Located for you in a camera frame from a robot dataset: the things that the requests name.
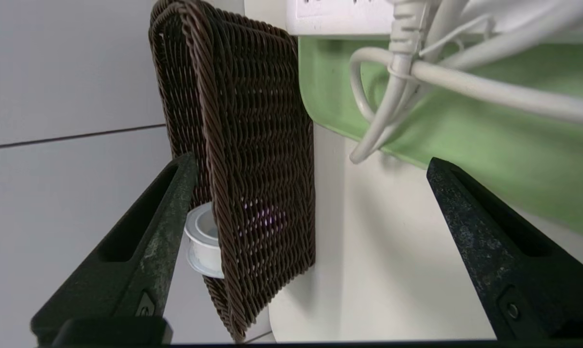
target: white wall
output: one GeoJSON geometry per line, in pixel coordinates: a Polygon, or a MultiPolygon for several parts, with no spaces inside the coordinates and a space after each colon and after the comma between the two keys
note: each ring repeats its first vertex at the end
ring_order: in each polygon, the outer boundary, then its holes
{"type": "MultiPolygon", "coordinates": [[[[35,346],[33,314],[171,158],[153,4],[0,0],[0,347],[35,346]]],[[[165,311],[173,341],[231,342],[184,250],[165,311]]],[[[247,338],[269,330],[265,311],[247,338]]]]}

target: green tray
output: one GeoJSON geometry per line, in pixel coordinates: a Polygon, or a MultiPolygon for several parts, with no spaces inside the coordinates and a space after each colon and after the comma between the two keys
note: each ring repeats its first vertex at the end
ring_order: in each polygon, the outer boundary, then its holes
{"type": "MultiPolygon", "coordinates": [[[[360,139],[368,123],[351,93],[349,57],[360,47],[386,45],[300,38],[300,90],[315,122],[360,139]]],[[[472,73],[583,97],[583,45],[542,45],[472,73]]],[[[367,63],[362,81],[375,110],[388,74],[367,63]]],[[[438,89],[382,151],[421,168],[432,157],[451,161],[509,203],[583,233],[583,126],[438,89]]]]}

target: tile grout line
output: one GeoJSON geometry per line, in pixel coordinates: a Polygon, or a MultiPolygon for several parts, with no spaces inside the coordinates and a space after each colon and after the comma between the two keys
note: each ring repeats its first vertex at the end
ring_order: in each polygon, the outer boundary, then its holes
{"type": "Polygon", "coordinates": [[[150,126],[141,126],[141,127],[134,127],[134,128],[125,128],[123,130],[105,130],[103,132],[93,132],[93,133],[86,133],[86,134],[77,134],[73,136],[64,136],[64,137],[52,137],[49,139],[40,139],[40,140],[31,140],[31,141],[21,141],[18,143],[10,143],[10,144],[3,144],[0,145],[0,148],[12,148],[12,147],[20,147],[20,146],[27,146],[27,145],[37,145],[37,144],[44,144],[44,143],[53,143],[55,141],[66,141],[66,140],[73,140],[73,139],[81,139],[84,137],[91,137],[91,136],[103,136],[107,134],[115,134],[115,133],[124,133],[124,132],[131,132],[131,131],[141,131],[141,130],[149,130],[151,128],[159,128],[164,127],[166,124],[158,124],[158,125],[150,125],[150,126]]]}
{"type": "Polygon", "coordinates": [[[252,338],[252,339],[249,339],[248,341],[246,341],[246,342],[245,342],[245,344],[247,344],[247,343],[252,343],[252,342],[254,342],[254,341],[256,341],[256,340],[258,340],[258,339],[260,339],[260,338],[262,338],[262,337],[265,337],[265,336],[267,336],[267,335],[269,335],[269,334],[271,334],[271,333],[272,333],[272,330],[270,330],[270,331],[268,331],[268,332],[266,332],[266,333],[263,333],[263,334],[261,334],[261,335],[258,335],[257,337],[255,337],[255,338],[252,338]]]}

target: woven rattan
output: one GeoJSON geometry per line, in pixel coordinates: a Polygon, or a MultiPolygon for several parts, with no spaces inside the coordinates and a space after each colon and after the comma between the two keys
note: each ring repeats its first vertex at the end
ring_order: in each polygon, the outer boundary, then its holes
{"type": "Polygon", "coordinates": [[[150,45],[174,156],[196,155],[225,279],[205,277],[236,342],[315,262],[313,124],[284,30],[200,0],[159,0],[150,45]]]}

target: power strip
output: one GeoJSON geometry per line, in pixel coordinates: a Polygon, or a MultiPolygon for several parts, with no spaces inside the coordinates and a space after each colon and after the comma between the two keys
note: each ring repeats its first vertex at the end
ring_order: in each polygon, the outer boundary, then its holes
{"type": "MultiPolygon", "coordinates": [[[[494,33],[499,34],[520,27],[561,1],[566,0],[470,0],[461,23],[492,14],[494,33]]],[[[393,7],[386,0],[287,0],[287,31],[300,36],[386,38],[392,13],[393,7]]],[[[480,26],[463,39],[477,40],[482,33],[480,26]]],[[[583,44],[583,24],[550,42],[583,44]]]]}

